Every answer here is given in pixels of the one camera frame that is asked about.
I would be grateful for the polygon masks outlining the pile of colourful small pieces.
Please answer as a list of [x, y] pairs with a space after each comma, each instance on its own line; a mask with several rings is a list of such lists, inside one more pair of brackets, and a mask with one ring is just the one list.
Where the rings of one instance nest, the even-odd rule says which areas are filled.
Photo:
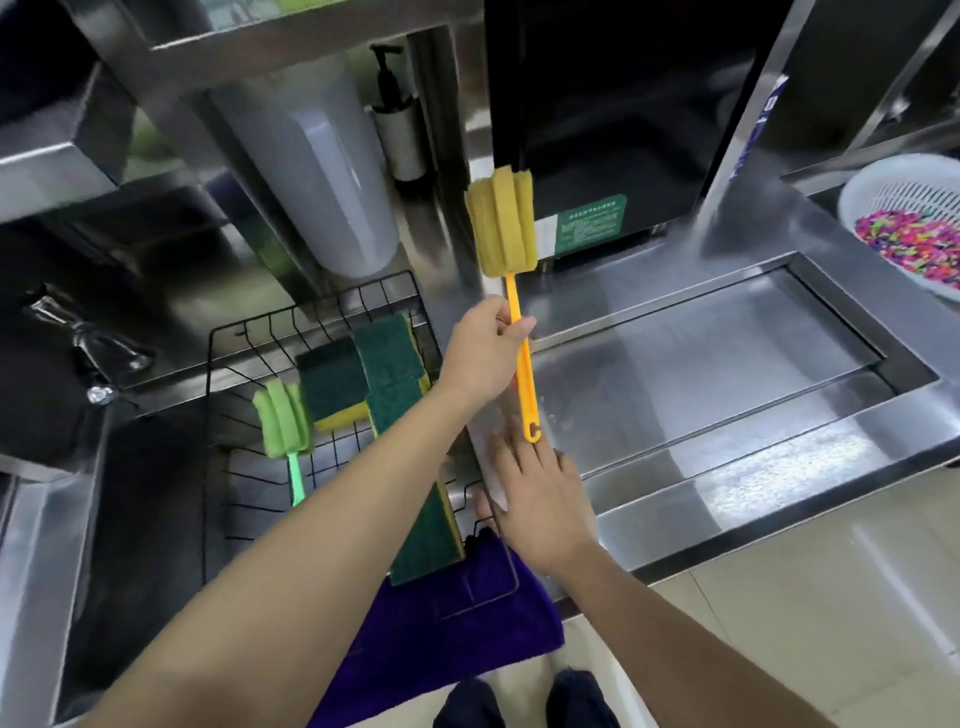
[[860, 217], [854, 233], [901, 271], [960, 292], [960, 224], [934, 212], [889, 209]]

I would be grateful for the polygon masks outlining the white plastic colander basket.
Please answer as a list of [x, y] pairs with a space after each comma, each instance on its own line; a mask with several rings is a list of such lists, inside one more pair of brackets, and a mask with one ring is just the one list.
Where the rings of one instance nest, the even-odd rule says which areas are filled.
[[[860, 217], [889, 210], [937, 213], [942, 219], [960, 224], [960, 160], [925, 152], [882, 159], [854, 175], [841, 191], [837, 203], [841, 224], [856, 237], [855, 224]], [[913, 283], [960, 307], [960, 292], [944, 285], [926, 283], [890, 264]]]

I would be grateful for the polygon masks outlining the black machine with green label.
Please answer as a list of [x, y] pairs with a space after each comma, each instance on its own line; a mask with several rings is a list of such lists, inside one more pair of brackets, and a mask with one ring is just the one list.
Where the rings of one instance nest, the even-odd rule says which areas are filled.
[[795, 0], [484, 0], [496, 167], [533, 180], [541, 261], [707, 195]]

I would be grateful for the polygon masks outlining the steel recessed counter lid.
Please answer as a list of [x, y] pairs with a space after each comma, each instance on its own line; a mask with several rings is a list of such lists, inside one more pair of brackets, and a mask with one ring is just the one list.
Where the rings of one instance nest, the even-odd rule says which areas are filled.
[[543, 433], [587, 476], [881, 361], [786, 268], [533, 357]]

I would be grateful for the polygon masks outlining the yellow sponge bottle brush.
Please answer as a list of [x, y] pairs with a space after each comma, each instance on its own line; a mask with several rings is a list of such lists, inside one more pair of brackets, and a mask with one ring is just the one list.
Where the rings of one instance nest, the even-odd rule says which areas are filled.
[[533, 176], [510, 165], [474, 180], [464, 194], [479, 267], [487, 278], [503, 280], [510, 322], [522, 319], [519, 274], [538, 265]]

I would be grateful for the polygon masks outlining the steel wall shelf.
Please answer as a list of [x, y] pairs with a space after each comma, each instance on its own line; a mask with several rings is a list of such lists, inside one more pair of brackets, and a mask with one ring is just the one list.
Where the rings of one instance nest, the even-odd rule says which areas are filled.
[[[0, 225], [114, 192], [138, 104], [78, 43], [55, 43], [50, 13], [8, 23], [0, 0]], [[468, 19], [482, 0], [292, 0], [290, 10], [150, 46], [174, 96], [206, 91], [368, 41]]]

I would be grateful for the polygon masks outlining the person's left forearm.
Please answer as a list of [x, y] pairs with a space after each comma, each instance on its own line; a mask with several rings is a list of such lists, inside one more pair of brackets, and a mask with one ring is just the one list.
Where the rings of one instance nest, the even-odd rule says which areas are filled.
[[305, 728], [466, 423], [448, 373], [198, 592], [78, 728]]

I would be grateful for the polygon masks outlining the black shoe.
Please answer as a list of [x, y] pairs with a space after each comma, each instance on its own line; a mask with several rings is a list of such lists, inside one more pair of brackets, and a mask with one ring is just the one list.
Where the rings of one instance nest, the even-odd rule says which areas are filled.
[[567, 667], [553, 680], [545, 703], [546, 728], [620, 728], [594, 674]]
[[492, 687], [471, 677], [450, 691], [432, 728], [506, 728], [506, 723]]

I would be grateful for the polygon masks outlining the chrome faucet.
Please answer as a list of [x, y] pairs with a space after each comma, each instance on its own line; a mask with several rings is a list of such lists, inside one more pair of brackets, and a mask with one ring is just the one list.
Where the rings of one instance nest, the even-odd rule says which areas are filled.
[[95, 320], [66, 291], [50, 283], [27, 294], [24, 312], [69, 334], [78, 374], [91, 406], [105, 407], [121, 398], [134, 375], [151, 369], [157, 353], [114, 327]]

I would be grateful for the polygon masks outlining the pump dispenser bottle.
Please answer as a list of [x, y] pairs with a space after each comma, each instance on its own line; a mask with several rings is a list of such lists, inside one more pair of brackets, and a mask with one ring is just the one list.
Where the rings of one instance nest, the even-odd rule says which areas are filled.
[[419, 99], [403, 90], [387, 57], [401, 55], [399, 45], [375, 43], [374, 54], [380, 102], [371, 109], [373, 122], [390, 176], [400, 184], [412, 184], [428, 176], [431, 164]]

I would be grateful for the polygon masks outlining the steel sink basin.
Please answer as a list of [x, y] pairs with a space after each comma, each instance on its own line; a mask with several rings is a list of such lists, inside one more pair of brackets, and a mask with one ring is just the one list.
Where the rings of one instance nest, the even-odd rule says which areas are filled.
[[78, 463], [0, 474], [0, 728], [68, 728], [207, 583], [203, 397], [96, 414]]

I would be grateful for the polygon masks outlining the green sponge bottle brush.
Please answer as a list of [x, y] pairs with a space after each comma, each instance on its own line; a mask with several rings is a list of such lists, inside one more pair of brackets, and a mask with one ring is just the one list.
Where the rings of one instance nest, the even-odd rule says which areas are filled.
[[313, 450], [313, 425], [307, 418], [301, 384], [274, 377], [256, 390], [252, 404], [265, 455], [287, 462], [292, 506], [296, 507], [306, 497], [300, 460]]

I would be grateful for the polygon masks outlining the person's right hand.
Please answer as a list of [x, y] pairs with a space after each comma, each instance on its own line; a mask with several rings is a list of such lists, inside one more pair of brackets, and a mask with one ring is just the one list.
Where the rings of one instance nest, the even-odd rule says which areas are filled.
[[542, 484], [529, 491], [510, 491], [514, 465], [508, 430], [494, 432], [487, 454], [501, 485], [506, 506], [500, 506], [500, 535], [531, 569], [563, 585], [581, 578], [588, 567], [607, 560], [598, 540], [597, 523], [582, 481], [582, 498], [565, 497], [559, 486], [556, 449], [546, 435], [538, 444]]

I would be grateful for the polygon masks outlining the person's left hand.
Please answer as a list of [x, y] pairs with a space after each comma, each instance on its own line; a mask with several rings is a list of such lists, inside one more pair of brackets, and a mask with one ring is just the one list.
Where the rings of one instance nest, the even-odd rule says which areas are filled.
[[489, 295], [476, 303], [453, 328], [440, 368], [437, 388], [468, 414], [501, 395], [516, 376], [522, 344], [498, 335], [498, 317], [509, 323], [507, 299]]

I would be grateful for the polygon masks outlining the green yellow scouring sponge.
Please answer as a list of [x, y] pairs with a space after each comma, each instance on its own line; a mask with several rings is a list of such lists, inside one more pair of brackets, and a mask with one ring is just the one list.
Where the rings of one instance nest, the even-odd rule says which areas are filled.
[[369, 418], [369, 385], [353, 338], [308, 349], [294, 362], [306, 415], [318, 431], [341, 431]]
[[364, 323], [351, 333], [370, 391], [426, 376], [421, 352], [406, 313]]
[[368, 419], [378, 439], [419, 402], [430, 389], [427, 373], [404, 375], [389, 384], [376, 385], [366, 396]]
[[453, 476], [450, 457], [446, 457], [414, 525], [391, 564], [390, 586], [412, 583], [465, 560], [460, 527], [450, 502], [448, 481]]

